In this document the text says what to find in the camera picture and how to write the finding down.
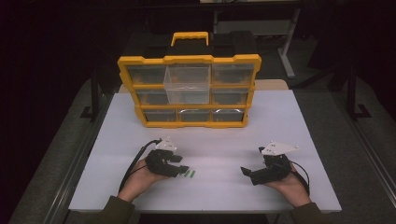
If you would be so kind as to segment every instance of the person's right hand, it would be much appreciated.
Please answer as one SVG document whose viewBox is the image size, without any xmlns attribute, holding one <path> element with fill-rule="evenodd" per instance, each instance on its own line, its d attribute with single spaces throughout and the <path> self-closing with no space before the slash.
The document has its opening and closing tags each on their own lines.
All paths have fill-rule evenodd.
<svg viewBox="0 0 396 224">
<path fill-rule="evenodd" d="M 292 171 L 296 172 L 296 169 L 292 164 Z M 288 202 L 294 207 L 300 207 L 307 203 L 312 203 L 309 198 L 304 185 L 300 182 L 300 180 L 292 173 L 288 174 L 284 179 L 279 181 L 273 181 L 270 183 L 264 184 L 267 187 L 276 189 L 279 191 Z"/>
</svg>

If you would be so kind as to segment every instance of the person's left hand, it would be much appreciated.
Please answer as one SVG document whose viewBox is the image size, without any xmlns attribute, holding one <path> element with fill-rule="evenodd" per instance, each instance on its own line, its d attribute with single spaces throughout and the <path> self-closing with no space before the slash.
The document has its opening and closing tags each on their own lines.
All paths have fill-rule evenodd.
<svg viewBox="0 0 396 224">
<path fill-rule="evenodd" d="M 117 197 L 125 202 L 131 203 L 140 194 L 149 189 L 149 187 L 155 182 L 166 178 L 169 177 L 152 173 L 147 167 L 145 159 L 140 160 L 134 166 L 131 175 L 125 182 L 124 187 Z"/>
</svg>

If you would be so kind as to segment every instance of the sleeve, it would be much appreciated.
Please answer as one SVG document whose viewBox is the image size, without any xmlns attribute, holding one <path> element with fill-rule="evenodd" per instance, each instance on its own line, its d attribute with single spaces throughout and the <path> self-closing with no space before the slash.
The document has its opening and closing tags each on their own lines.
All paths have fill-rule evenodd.
<svg viewBox="0 0 396 224">
<path fill-rule="evenodd" d="M 134 205 L 110 196 L 105 208 L 90 218 L 86 224 L 126 224 L 134 211 Z"/>
<path fill-rule="evenodd" d="M 331 224 L 315 203 L 297 207 L 290 211 L 294 224 Z"/>
</svg>

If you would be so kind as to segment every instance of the table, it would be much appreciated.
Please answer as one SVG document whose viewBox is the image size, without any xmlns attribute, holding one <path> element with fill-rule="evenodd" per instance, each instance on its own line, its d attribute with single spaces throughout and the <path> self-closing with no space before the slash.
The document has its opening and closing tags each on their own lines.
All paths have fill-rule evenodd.
<svg viewBox="0 0 396 224">
<path fill-rule="evenodd" d="M 180 164 L 195 171 L 157 183 L 134 201 L 141 213 L 278 213 L 291 207 L 273 189 L 253 186 L 240 167 L 263 168 L 258 147 L 271 140 L 298 145 L 288 157 L 309 173 L 311 198 L 323 212 L 341 206 L 326 175 L 292 91 L 256 91 L 246 128 L 145 128 L 130 94 L 117 93 L 79 180 L 70 210 L 96 211 L 117 195 L 138 150 L 171 136 Z M 154 146 L 148 148 L 147 154 Z"/>
</svg>

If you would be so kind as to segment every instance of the human hand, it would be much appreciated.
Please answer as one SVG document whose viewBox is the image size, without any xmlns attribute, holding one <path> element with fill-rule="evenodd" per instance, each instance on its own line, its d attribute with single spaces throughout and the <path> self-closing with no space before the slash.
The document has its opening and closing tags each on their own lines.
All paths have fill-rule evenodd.
<svg viewBox="0 0 396 224">
<path fill-rule="evenodd" d="M 146 160 L 140 160 L 134 166 L 134 169 L 131 171 L 131 175 L 128 177 L 124 187 L 117 197 L 125 202 L 131 203 L 140 194 L 149 189 L 151 185 L 166 178 L 168 178 L 168 176 L 152 173 L 146 165 Z"/>
<path fill-rule="evenodd" d="M 293 164 L 290 165 L 291 170 L 297 172 Z M 273 181 L 264 185 L 279 191 L 294 207 L 300 207 L 307 203 L 312 203 L 311 199 L 308 196 L 308 193 L 305 190 L 304 185 L 292 173 L 289 173 L 282 180 Z"/>
</svg>

